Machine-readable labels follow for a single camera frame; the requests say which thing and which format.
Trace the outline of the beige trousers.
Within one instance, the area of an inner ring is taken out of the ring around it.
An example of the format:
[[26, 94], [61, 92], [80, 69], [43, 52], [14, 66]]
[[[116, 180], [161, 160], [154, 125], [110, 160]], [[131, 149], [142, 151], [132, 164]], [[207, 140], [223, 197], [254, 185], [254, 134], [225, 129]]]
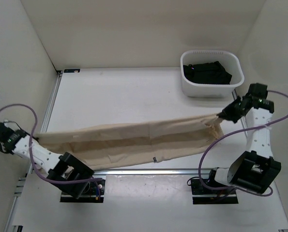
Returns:
[[162, 162], [204, 152], [223, 136], [216, 114], [107, 124], [36, 135], [51, 152], [69, 152], [94, 170]]

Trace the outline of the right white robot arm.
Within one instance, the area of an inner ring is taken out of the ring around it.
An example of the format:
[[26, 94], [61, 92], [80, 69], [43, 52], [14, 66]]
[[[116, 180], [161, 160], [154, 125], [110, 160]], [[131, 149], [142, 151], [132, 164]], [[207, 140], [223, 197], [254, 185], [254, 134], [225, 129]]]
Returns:
[[218, 114], [218, 117], [234, 123], [245, 117], [250, 129], [247, 133], [246, 150], [229, 168], [210, 171], [206, 187], [218, 193], [225, 186], [240, 187], [263, 194], [281, 171], [281, 163], [275, 161], [270, 146], [270, 130], [256, 129], [271, 121], [274, 103], [267, 99], [267, 86], [251, 84], [243, 97], [238, 97]]

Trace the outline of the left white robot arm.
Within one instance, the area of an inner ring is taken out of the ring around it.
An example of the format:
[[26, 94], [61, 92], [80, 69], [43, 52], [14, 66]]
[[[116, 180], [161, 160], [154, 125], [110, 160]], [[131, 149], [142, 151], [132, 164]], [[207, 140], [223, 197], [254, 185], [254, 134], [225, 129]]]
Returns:
[[88, 179], [92, 178], [94, 171], [82, 161], [68, 152], [63, 155], [51, 152], [21, 128], [13, 130], [7, 123], [0, 123], [0, 152], [30, 159], [30, 151], [34, 164], [45, 171], [47, 179], [58, 181], [53, 185], [62, 192], [78, 199], [82, 193], [89, 191], [91, 185]]

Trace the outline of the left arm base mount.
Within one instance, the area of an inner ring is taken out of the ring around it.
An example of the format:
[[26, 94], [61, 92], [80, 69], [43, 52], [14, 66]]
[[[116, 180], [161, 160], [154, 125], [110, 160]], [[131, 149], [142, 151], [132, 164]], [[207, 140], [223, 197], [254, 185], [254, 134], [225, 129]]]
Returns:
[[106, 177], [101, 176], [101, 180], [90, 182], [78, 199], [62, 192], [61, 203], [103, 203], [106, 188]]

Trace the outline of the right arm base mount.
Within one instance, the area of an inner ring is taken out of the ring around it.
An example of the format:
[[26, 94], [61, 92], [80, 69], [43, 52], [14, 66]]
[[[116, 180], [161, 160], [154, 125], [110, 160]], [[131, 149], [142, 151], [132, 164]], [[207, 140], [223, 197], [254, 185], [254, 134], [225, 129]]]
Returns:
[[187, 180], [191, 187], [193, 205], [205, 204], [238, 204], [236, 190], [222, 189], [212, 190], [203, 187], [198, 177], [191, 177]]

